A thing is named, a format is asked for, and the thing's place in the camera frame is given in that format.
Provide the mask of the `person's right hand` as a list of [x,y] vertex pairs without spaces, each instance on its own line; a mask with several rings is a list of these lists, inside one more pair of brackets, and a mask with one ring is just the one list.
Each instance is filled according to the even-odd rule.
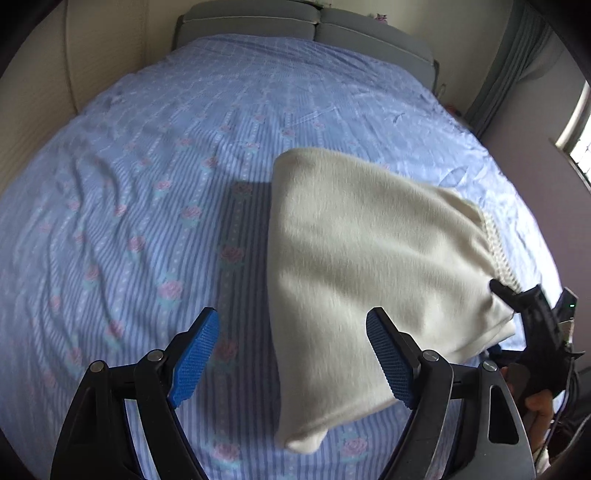
[[529,397],[521,397],[527,409],[526,416],[530,418],[525,431],[533,454],[544,445],[546,434],[554,417],[553,396],[548,389],[537,392]]

